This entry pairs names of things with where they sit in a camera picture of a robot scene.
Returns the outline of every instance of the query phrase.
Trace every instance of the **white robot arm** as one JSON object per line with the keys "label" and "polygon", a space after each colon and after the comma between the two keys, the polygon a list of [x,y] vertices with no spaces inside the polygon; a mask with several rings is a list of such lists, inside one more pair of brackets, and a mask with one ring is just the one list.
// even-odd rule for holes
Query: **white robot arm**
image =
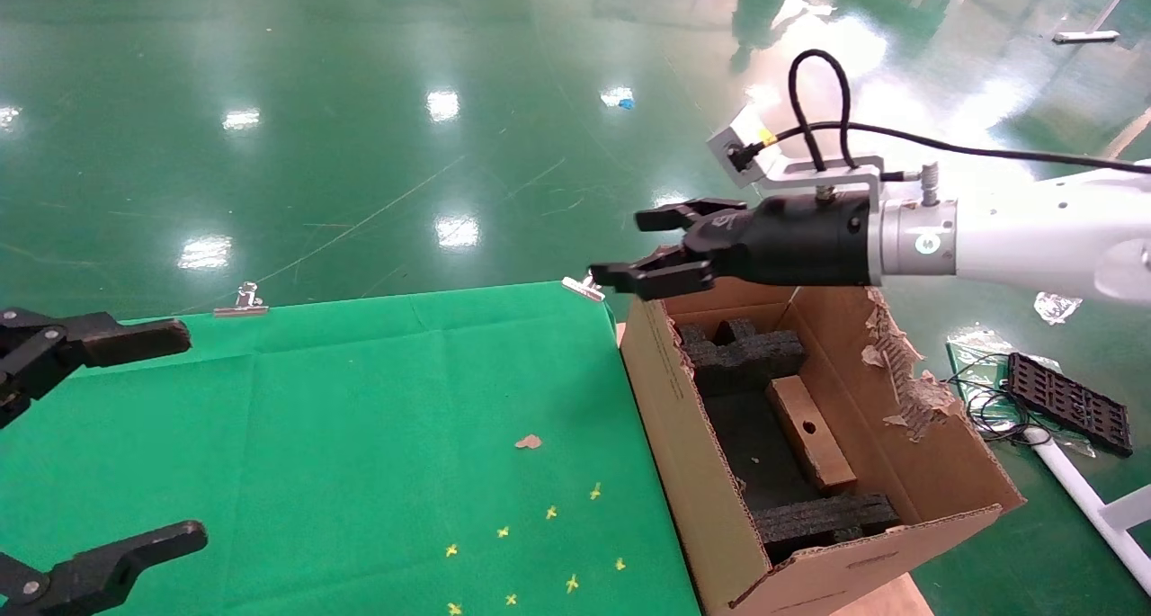
{"label": "white robot arm", "polygon": [[854,169],[828,160],[825,170],[815,170],[809,160],[761,153],[738,169],[732,146],[765,132],[759,115],[746,109],[709,147],[735,184],[755,184],[769,197],[814,192],[830,200],[866,191],[872,284],[890,275],[954,275],[1151,305],[1151,175],[1089,170],[1027,185],[966,187],[947,198],[931,165],[908,177],[920,178],[921,193],[891,197],[883,160],[874,155],[856,157]]}

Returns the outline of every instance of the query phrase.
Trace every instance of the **black foam insert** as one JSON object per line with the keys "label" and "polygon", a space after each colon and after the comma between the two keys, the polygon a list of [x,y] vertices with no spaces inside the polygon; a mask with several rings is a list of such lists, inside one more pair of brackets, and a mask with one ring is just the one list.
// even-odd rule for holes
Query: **black foam insert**
{"label": "black foam insert", "polygon": [[708,341],[700,326],[677,326],[702,396],[763,391],[771,380],[796,375],[807,352],[793,330],[756,333],[747,318],[719,324]]}
{"label": "black foam insert", "polygon": [[877,535],[899,525],[885,495],[837,495],[769,510],[752,519],[772,564],[800,549]]}
{"label": "black foam insert", "polygon": [[803,476],[770,401],[762,391],[703,398],[719,449],[744,481],[748,510],[769,510],[820,497]]}

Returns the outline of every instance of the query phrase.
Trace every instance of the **wooden block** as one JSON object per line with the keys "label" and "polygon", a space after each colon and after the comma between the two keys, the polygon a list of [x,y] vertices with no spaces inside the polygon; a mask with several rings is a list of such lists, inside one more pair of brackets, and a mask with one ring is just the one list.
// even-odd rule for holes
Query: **wooden block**
{"label": "wooden block", "polygon": [[768,398],[796,457],[821,492],[833,493],[855,482],[852,466],[798,375],[772,380]]}

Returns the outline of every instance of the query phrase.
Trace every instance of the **robotic arm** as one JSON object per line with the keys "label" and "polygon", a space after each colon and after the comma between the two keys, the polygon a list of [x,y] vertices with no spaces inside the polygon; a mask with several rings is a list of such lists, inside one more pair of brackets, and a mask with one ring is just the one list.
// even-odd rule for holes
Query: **robotic arm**
{"label": "robotic arm", "polygon": [[[886,174],[883,158],[809,160],[740,150],[767,130],[745,111],[709,146],[738,185],[769,195],[754,210],[702,199],[635,214],[641,231],[684,229],[681,244],[633,264],[596,264],[600,286],[656,299],[715,277],[777,286],[879,286],[884,276],[951,275],[1069,297],[1151,305],[1151,176],[1089,170],[1069,178],[942,199],[938,167]],[[920,195],[891,197],[893,177]]]}

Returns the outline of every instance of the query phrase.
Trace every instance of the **cardboard box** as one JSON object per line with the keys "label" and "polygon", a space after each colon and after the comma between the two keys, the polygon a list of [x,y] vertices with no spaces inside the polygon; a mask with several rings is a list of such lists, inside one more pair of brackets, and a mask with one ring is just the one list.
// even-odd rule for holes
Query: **cardboard box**
{"label": "cardboard box", "polygon": [[[854,471],[902,526],[772,566],[708,423],[674,321],[752,318],[795,330],[800,378]],[[876,289],[775,288],[721,280],[708,292],[637,302],[620,350],[651,451],[709,616],[825,616],[991,525],[1024,500]]]}

